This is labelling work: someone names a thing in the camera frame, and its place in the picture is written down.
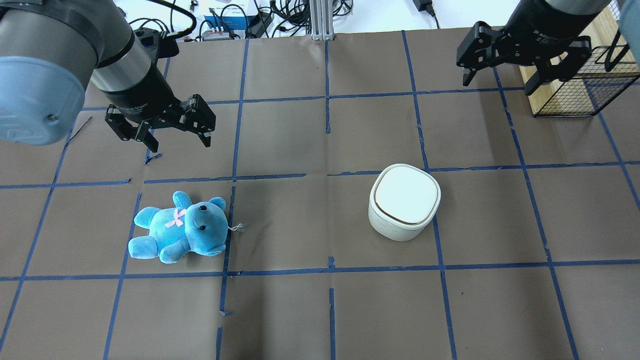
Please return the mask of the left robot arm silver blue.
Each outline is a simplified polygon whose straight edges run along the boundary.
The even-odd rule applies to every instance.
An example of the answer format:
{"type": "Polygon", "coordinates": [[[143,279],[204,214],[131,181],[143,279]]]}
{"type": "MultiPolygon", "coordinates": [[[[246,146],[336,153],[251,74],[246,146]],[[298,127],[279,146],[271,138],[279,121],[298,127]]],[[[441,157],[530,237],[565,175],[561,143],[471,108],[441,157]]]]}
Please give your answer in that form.
{"type": "Polygon", "coordinates": [[[179,54],[178,39],[197,25],[190,11],[159,0],[190,19],[178,32],[133,29],[112,0],[1,2],[1,139],[31,146],[61,141],[93,84],[109,100],[105,122],[121,139],[158,151],[153,129],[174,128],[211,145],[217,122],[199,94],[176,98],[157,67],[179,54]]]}

